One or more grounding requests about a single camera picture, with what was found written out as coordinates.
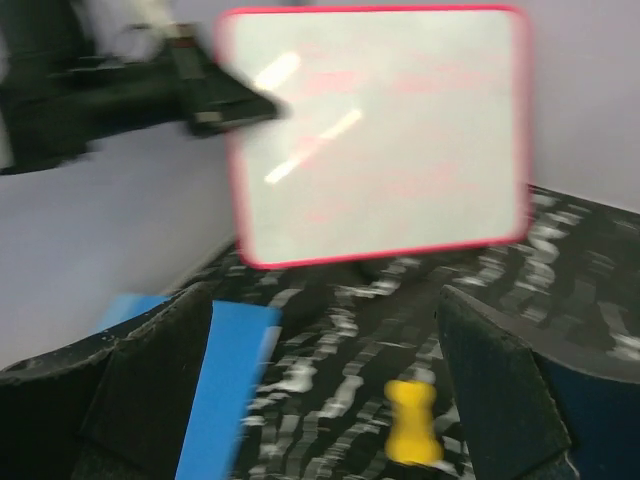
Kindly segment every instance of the white wall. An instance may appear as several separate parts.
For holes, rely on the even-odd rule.
[[[176,9],[212,32],[225,2]],[[94,3],[112,36],[121,15]],[[220,138],[163,125],[99,147],[87,162],[0,177],[0,368],[81,339],[114,295],[159,293],[233,237]]]

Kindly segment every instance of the black object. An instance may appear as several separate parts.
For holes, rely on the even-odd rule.
[[[194,285],[0,372],[0,477],[172,480],[211,313],[209,289]]]
[[[568,343],[451,287],[437,313],[479,480],[638,478],[638,460],[625,452],[640,442],[635,362]]]
[[[0,2],[9,52],[0,111],[13,156],[1,174],[53,168],[93,140],[165,122],[206,137],[277,116],[272,100],[207,56],[192,25],[153,59],[124,63],[98,54],[76,11],[90,18],[83,0]]]

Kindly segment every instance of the yellow game piece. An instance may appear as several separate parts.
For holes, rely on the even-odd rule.
[[[403,465],[429,466],[443,459],[444,451],[433,432],[431,408],[436,389],[427,383],[393,380],[385,388],[393,404],[393,426],[387,456]]]

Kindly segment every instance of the patterned fabric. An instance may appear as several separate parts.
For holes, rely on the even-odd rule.
[[[217,299],[283,310],[233,478],[475,478],[433,318],[445,284],[568,342],[640,361],[640,217],[542,189],[534,204],[517,245],[286,271],[252,270],[230,248],[196,275]],[[434,468],[386,459],[384,386],[396,378],[436,386],[446,453]]]

